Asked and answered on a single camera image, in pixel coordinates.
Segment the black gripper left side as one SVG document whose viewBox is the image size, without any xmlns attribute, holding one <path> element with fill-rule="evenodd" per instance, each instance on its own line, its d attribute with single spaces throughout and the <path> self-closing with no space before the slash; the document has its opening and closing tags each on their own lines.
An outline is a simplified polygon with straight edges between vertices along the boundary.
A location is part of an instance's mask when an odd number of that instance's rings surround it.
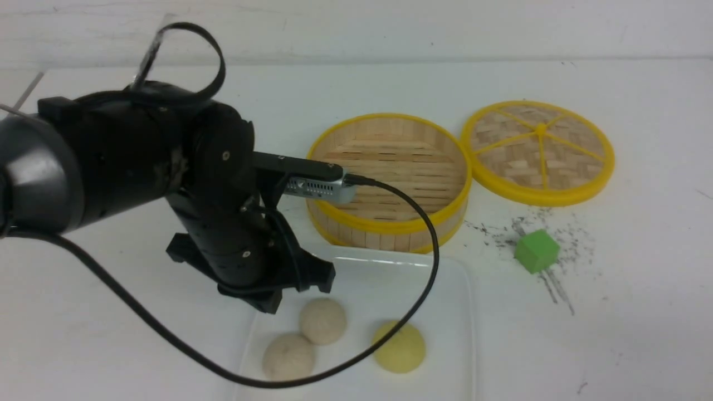
<svg viewBox="0 0 713 401">
<path fill-rule="evenodd" d="M 331 291 L 334 264 L 301 248 L 276 209 L 252 200 L 224 208 L 186 191 L 167 201 L 186 230 L 175 234 L 168 256 L 214 281 L 221 294 L 274 315 L 284 290 Z"/>
</svg>

